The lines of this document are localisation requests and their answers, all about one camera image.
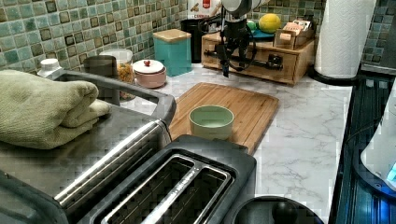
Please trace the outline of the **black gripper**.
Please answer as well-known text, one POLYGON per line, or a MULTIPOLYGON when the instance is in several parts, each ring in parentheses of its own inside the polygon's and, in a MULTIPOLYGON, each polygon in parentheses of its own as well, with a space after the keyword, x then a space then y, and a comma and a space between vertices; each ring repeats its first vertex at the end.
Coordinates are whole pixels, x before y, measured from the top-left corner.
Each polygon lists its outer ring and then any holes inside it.
MULTIPOLYGON (((238 52, 240 59, 239 66, 245 67, 245 59, 249 44, 249 29, 247 21, 225 22, 224 28, 225 46, 230 55, 235 51, 238 52)), ((221 68, 224 77, 229 77, 229 63, 226 53, 221 55, 221 68)))

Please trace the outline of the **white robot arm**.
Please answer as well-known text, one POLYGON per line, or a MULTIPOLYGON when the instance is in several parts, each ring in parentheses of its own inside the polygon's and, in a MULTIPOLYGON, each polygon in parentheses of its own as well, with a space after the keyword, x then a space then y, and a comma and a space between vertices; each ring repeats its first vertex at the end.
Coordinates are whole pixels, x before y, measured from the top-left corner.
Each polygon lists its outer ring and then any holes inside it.
POLYGON ((253 37, 247 26, 247 14, 267 4, 270 0, 221 0, 220 44, 215 47, 220 59, 222 73, 229 76, 230 67, 235 71, 247 69, 253 62, 256 44, 251 59, 247 59, 248 46, 253 37))

